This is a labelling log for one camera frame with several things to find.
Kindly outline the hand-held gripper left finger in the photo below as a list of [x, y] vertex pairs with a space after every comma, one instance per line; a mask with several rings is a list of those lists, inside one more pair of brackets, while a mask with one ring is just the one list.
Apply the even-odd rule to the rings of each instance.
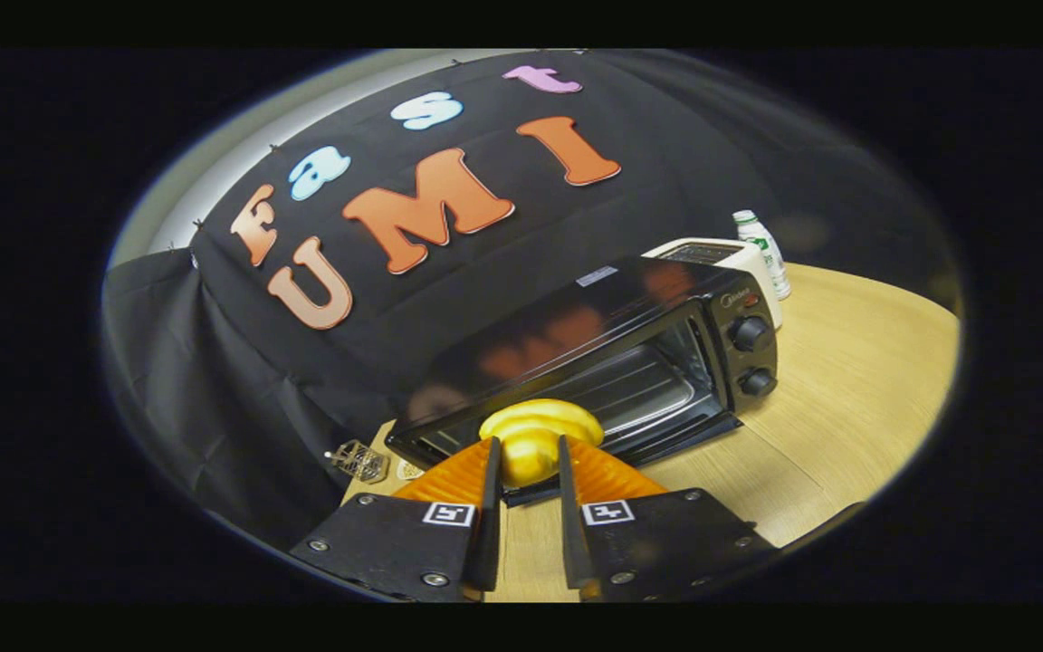
[[480, 602], [496, 590], [500, 445], [464, 450], [471, 498], [359, 493], [311, 529], [292, 557], [320, 578], [378, 601]]

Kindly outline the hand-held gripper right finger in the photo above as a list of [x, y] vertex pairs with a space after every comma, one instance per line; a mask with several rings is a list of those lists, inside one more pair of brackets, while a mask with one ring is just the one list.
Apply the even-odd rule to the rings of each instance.
[[580, 601], [696, 601], [778, 556], [703, 488], [668, 491], [566, 437], [559, 449], [564, 575]]

